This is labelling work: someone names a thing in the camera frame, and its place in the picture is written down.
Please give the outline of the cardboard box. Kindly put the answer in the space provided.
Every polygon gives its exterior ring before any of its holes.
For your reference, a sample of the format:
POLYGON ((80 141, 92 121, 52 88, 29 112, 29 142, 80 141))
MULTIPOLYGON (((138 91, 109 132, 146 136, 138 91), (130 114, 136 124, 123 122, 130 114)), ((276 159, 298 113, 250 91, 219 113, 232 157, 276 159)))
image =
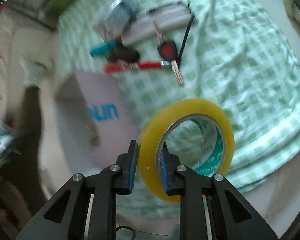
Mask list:
POLYGON ((76 70, 59 86, 55 100, 61 146, 72 173, 100 172, 139 136, 110 75, 76 70))

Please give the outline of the yellow packing tape roll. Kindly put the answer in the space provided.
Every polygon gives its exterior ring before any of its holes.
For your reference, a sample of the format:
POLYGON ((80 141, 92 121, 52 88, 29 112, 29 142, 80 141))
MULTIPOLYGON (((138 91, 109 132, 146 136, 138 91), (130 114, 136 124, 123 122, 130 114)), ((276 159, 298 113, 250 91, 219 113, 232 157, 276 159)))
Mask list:
POLYGON ((168 196, 159 175, 159 152, 163 144, 185 165, 204 176, 226 175, 234 155, 235 140, 230 120, 214 103, 187 99, 158 111, 139 137, 139 171, 156 197, 178 203, 168 196))

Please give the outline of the red pen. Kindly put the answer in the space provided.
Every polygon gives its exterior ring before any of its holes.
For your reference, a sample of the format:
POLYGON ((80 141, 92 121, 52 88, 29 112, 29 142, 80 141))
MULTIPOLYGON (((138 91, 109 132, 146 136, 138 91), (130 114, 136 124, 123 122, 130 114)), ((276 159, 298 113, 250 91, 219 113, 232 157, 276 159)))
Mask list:
POLYGON ((128 70, 148 70, 148 69, 161 69, 171 67, 168 61, 148 61, 148 62, 115 62, 110 63, 104 67, 104 72, 107 74, 123 72, 128 70))

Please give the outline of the black oval fob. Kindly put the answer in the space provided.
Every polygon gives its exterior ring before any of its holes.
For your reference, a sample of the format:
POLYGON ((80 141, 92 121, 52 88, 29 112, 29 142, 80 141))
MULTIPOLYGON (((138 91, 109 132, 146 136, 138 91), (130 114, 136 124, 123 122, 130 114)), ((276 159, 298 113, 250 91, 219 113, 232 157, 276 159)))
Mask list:
POLYGON ((110 49, 110 52, 106 54, 106 59, 110 62, 121 60, 134 63, 139 61, 140 54, 134 48, 117 46, 110 49))

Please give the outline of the red black car key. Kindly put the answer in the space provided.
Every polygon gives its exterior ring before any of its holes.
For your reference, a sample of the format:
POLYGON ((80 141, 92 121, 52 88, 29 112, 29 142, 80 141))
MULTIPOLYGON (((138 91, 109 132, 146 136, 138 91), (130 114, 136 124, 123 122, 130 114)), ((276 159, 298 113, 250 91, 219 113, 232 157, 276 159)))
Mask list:
POLYGON ((158 40, 157 51, 164 61, 170 62, 172 71, 175 74, 179 86, 183 86, 184 80, 179 70, 179 66, 177 64, 177 57, 178 57, 177 46, 172 39, 169 39, 163 35, 156 20, 153 21, 153 26, 157 33, 157 40, 158 40))

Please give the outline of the white blue labelled bottle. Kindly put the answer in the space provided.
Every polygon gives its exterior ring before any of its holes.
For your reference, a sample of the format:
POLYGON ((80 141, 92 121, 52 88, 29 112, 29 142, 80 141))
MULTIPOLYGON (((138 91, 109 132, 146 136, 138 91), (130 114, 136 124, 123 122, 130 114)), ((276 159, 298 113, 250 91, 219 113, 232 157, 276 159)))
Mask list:
POLYGON ((104 40, 121 36, 138 11, 138 0, 114 0, 94 17, 93 30, 104 40))

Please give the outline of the person left leg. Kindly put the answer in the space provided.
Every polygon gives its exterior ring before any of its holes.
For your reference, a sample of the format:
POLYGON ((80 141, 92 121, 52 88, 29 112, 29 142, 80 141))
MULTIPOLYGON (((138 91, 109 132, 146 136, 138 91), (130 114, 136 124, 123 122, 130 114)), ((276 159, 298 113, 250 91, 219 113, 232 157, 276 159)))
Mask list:
POLYGON ((39 145, 42 133, 40 88, 25 89, 15 129, 21 135, 21 153, 10 166, 7 178, 22 193, 32 215, 46 203, 39 175, 39 145))

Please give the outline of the green slipper with sock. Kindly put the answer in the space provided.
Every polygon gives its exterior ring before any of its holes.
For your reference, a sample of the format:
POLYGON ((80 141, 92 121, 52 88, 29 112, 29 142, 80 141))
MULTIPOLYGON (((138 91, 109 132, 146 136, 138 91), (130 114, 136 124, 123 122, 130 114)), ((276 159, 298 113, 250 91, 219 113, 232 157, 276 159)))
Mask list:
POLYGON ((55 68, 51 61, 22 59, 20 64, 24 69, 25 87, 40 87, 42 81, 48 78, 55 68))

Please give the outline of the green checkered cloth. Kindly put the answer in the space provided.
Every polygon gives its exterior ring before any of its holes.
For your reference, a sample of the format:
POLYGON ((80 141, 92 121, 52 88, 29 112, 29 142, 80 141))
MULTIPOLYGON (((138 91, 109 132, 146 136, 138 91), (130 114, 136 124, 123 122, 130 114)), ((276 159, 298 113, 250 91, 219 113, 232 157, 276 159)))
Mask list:
MULTIPOLYGON (((89 50, 102 38, 93 23, 114 0, 78 0, 59 19, 59 74, 103 73, 89 50)), ((181 59, 185 85, 170 69, 114 74, 138 128, 158 110, 199 98, 221 107, 236 149, 228 180, 242 193, 300 150, 300 66, 278 25, 256 0, 137 0, 141 10, 185 2, 195 15, 181 59)))

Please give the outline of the white power bank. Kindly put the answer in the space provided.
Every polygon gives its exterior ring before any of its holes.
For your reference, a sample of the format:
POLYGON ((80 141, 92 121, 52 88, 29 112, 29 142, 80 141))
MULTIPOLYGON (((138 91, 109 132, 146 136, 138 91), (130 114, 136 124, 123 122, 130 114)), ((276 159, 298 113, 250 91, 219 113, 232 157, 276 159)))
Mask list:
POLYGON ((133 20, 121 35, 124 46, 132 46, 157 35, 157 31, 172 31, 188 24, 193 13, 182 2, 165 4, 150 9, 133 20))

